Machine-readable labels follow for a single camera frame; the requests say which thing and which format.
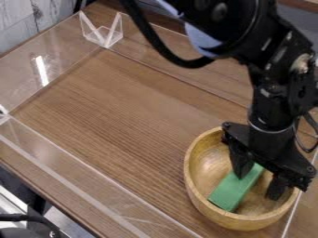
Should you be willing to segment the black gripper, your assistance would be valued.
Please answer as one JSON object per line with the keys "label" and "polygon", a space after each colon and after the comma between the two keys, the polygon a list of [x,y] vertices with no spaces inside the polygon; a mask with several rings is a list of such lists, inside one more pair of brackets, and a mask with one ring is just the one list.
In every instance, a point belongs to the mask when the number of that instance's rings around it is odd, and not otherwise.
{"label": "black gripper", "polygon": [[249,174],[254,164],[260,164],[274,174],[266,191],[269,199],[277,201],[288,188],[302,192],[309,189],[317,169],[297,147],[294,124],[270,130],[253,123],[225,122],[221,128],[222,142],[229,146],[232,166],[240,179]]}

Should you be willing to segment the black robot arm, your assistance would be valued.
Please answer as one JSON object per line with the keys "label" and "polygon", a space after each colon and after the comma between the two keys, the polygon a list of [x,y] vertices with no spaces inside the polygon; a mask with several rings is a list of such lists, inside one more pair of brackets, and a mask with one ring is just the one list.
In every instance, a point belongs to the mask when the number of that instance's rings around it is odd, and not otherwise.
{"label": "black robot arm", "polygon": [[276,0],[163,0],[186,34],[210,59],[230,57],[248,67],[253,102],[246,125],[222,125],[232,164],[245,177],[254,164],[274,173],[268,197],[306,190],[317,170],[302,155],[301,118],[318,107],[313,43],[278,15]]}

